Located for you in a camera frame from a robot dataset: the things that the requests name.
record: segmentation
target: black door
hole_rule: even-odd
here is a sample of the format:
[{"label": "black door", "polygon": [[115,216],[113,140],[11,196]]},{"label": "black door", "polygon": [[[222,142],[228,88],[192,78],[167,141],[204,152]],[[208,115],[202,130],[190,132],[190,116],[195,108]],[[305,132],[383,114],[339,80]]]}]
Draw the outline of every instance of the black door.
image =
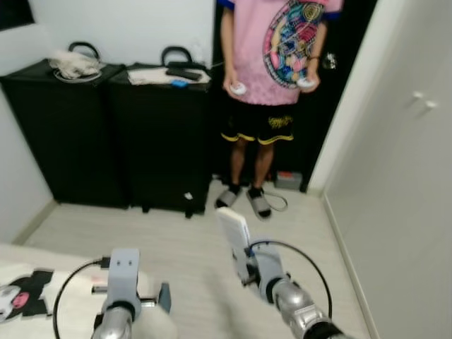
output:
[{"label": "black door", "polygon": [[[307,190],[376,2],[377,0],[345,0],[340,19],[329,23],[328,26],[328,37],[319,67],[321,85],[315,93],[300,97],[299,114],[295,117],[294,141],[277,144],[273,171],[301,172],[304,178],[301,187],[303,192]],[[222,62],[221,6],[217,6],[215,15],[214,66]],[[213,68],[213,102],[215,106],[225,99],[224,91],[221,89],[223,76],[222,66]],[[215,139],[218,140],[218,143],[213,169],[214,172],[226,176],[229,145],[220,141],[216,136]],[[252,175],[252,155],[255,151],[255,149],[251,149],[249,152],[250,156],[247,158],[244,169],[245,177]]]}]

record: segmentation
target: small box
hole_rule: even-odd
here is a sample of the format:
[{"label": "small box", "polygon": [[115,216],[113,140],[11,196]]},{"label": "small box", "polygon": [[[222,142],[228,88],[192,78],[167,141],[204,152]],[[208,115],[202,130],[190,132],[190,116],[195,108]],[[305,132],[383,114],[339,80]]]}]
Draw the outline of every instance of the small box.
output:
[{"label": "small box", "polygon": [[277,172],[275,187],[277,189],[291,189],[298,191],[302,186],[303,174],[298,172]]}]

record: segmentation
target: person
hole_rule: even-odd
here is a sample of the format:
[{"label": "person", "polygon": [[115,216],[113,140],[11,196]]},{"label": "person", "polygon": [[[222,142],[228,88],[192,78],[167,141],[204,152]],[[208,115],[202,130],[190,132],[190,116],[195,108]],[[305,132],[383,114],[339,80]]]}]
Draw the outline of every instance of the person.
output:
[{"label": "person", "polygon": [[[247,196],[265,219],[271,209],[262,185],[278,140],[293,140],[292,125],[299,94],[318,88],[319,58],[327,20],[340,13],[342,0],[218,0],[224,6],[221,43],[225,62],[223,88],[230,96],[222,137],[233,142],[231,182],[215,202],[231,207],[240,194],[246,146],[260,143],[255,177]],[[297,81],[307,78],[310,88]],[[246,92],[234,93],[242,83]]]}]

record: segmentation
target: door frame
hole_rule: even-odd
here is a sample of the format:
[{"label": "door frame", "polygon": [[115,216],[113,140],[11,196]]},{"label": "door frame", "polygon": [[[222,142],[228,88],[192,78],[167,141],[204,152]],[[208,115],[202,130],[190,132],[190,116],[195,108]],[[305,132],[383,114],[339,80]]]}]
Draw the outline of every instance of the door frame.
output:
[{"label": "door frame", "polygon": [[343,96],[317,160],[308,194],[320,196],[340,167],[355,129],[384,65],[391,58],[391,36],[398,29],[407,0],[379,0],[350,74]]}]

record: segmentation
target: handle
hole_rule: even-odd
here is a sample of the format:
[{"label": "handle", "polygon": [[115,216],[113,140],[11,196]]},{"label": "handle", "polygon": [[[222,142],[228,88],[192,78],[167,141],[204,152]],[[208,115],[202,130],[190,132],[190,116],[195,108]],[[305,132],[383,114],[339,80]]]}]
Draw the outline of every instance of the handle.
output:
[{"label": "handle", "polygon": [[170,284],[164,282],[158,295],[158,304],[169,314],[171,311]]},{"label": "handle", "polygon": [[334,53],[327,53],[322,60],[322,67],[324,69],[337,69],[338,59]]},{"label": "handle", "polygon": [[187,48],[180,47],[180,46],[169,46],[169,47],[165,48],[162,52],[162,66],[165,66],[165,67],[167,66],[167,64],[166,64],[167,55],[172,52],[179,52],[179,53],[184,54],[187,62],[193,63],[193,59],[191,58],[191,54]]},{"label": "handle", "polygon": [[425,106],[428,109],[432,110],[432,109],[438,108],[439,104],[436,101],[428,100],[428,101],[425,102]]},{"label": "handle", "polygon": [[92,295],[96,295],[96,294],[104,294],[108,292],[108,287],[107,286],[93,286],[93,288],[91,288],[91,294]]},{"label": "handle", "polygon": [[419,92],[419,91],[414,91],[413,93],[412,93],[412,97],[414,98],[414,99],[416,99],[416,100],[420,100],[420,99],[422,99],[423,97],[424,97],[424,93],[422,93],[422,92]]},{"label": "handle", "polygon": [[73,52],[74,49],[77,47],[87,47],[87,48],[91,49],[91,52],[94,54],[94,57],[97,60],[100,60],[99,51],[96,49],[96,47],[92,46],[89,42],[75,41],[69,45],[68,51]]}]

